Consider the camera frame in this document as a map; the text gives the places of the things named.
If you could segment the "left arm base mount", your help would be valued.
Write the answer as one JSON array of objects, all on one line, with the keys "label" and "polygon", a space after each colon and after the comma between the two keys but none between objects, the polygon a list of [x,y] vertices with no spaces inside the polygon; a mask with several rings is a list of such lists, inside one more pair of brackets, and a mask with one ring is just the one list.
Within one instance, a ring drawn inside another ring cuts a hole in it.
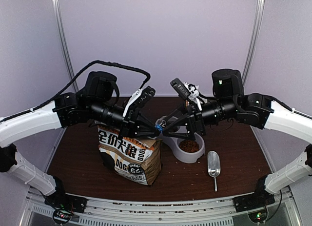
[{"label": "left arm base mount", "polygon": [[76,220],[78,218],[77,213],[84,213],[87,205],[87,199],[84,197],[67,195],[64,202],[53,200],[47,196],[43,197],[44,203],[54,209],[52,219],[58,225]]}]

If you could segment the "dog food bag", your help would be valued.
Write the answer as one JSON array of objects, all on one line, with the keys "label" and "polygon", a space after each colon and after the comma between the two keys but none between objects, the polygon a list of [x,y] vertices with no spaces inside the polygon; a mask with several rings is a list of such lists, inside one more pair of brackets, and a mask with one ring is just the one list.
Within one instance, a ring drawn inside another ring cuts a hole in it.
[{"label": "dog food bag", "polygon": [[103,165],[132,182],[151,186],[162,169],[162,140],[118,139],[119,131],[98,125],[99,152]]}]

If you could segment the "blue binder clip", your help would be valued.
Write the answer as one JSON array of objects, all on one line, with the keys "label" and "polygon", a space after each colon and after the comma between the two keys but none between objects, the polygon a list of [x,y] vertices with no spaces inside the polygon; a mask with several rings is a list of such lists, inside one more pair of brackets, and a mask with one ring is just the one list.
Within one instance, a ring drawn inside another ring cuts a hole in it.
[{"label": "blue binder clip", "polygon": [[167,127],[167,121],[165,120],[165,117],[161,117],[157,119],[155,123],[155,128],[160,132],[160,134],[163,132],[163,130]]}]

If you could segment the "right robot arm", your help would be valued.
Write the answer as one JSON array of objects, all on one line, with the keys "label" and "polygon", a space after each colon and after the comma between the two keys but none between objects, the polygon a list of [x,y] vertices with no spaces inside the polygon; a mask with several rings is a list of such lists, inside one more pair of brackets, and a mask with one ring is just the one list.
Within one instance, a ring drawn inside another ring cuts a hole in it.
[{"label": "right robot arm", "polygon": [[217,125],[222,120],[235,119],[259,129],[280,131],[309,143],[305,150],[282,169],[260,178],[256,192],[250,196],[254,207],[262,206],[269,194],[276,194],[284,187],[312,173],[312,118],[290,108],[269,95],[244,93],[239,70],[219,69],[212,73],[213,97],[202,103],[202,95],[196,93],[192,84],[184,84],[178,78],[171,81],[179,96],[189,101],[166,117],[181,112],[177,120],[166,124],[162,134],[166,137],[194,140],[195,133],[205,135],[205,126]]}]

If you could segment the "metal scoop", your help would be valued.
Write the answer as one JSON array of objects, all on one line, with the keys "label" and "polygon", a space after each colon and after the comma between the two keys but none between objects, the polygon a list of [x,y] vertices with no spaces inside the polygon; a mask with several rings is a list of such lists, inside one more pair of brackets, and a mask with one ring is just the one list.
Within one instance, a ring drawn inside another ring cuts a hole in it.
[{"label": "metal scoop", "polygon": [[214,178],[214,191],[217,192],[216,178],[220,175],[220,157],[215,151],[209,151],[207,154],[208,174]]}]

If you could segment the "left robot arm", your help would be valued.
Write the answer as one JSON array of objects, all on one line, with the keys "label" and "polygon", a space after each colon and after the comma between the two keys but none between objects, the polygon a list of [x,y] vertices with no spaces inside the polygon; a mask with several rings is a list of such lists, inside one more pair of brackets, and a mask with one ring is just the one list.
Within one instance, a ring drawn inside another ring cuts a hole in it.
[{"label": "left robot arm", "polygon": [[85,86],[77,93],[56,96],[47,105],[30,109],[0,120],[0,171],[13,174],[36,188],[48,204],[66,208],[70,197],[62,181],[48,175],[17,151],[15,141],[37,133],[66,128],[94,120],[119,131],[118,139],[156,137],[160,132],[141,115],[140,109],[154,95],[151,87],[137,90],[125,107],[109,105],[114,92],[118,93],[117,78],[108,72],[90,72]]}]

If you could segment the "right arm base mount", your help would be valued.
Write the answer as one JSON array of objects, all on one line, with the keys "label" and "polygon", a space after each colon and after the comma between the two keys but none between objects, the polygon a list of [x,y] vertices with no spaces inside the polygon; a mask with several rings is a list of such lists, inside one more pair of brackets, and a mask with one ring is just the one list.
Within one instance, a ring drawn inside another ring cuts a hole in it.
[{"label": "right arm base mount", "polygon": [[257,195],[255,193],[242,195],[233,198],[234,207],[237,213],[247,212],[253,223],[264,223],[268,218],[267,206],[275,203],[271,194]]}]

